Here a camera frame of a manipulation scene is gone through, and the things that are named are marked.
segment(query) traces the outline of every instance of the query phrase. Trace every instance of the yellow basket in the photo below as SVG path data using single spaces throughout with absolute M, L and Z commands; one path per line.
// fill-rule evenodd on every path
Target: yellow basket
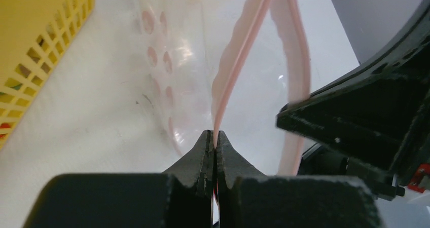
M 0 148 L 94 8 L 94 0 L 0 0 Z

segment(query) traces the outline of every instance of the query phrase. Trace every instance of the transparent plastic bag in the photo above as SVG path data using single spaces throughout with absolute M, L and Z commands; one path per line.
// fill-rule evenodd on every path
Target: transparent plastic bag
M 287 100 L 309 96 L 297 1 L 135 1 L 153 101 L 176 150 L 182 155 L 203 130 L 221 128 L 263 172 L 279 165 L 278 174 L 296 173 L 303 139 L 274 123 Z

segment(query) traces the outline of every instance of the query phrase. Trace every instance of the gray background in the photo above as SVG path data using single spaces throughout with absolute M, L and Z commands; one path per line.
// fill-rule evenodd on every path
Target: gray background
M 360 63 L 378 52 L 403 27 L 421 0 L 332 0 Z M 430 227 L 425 206 L 378 200 L 389 228 Z

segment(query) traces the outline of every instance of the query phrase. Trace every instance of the clear plastic bag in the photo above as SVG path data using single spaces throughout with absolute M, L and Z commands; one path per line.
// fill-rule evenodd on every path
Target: clear plastic bag
M 287 101 L 309 95 L 297 1 L 135 1 L 152 101 L 176 150 L 182 155 L 203 130 L 221 128 L 263 172 L 279 165 L 279 174 L 296 173 L 303 140 L 274 123 Z

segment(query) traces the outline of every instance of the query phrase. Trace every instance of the white table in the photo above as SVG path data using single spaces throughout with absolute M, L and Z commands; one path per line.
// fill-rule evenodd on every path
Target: white table
M 316 90 L 358 62 L 331 0 L 299 3 Z M 137 34 L 132 0 L 96 0 L 94 13 L 0 151 L 0 227 L 22 225 L 41 188 L 57 174 L 160 172 L 179 158 L 145 98 Z M 279 158 L 271 158 L 280 150 L 241 154 L 274 174 Z

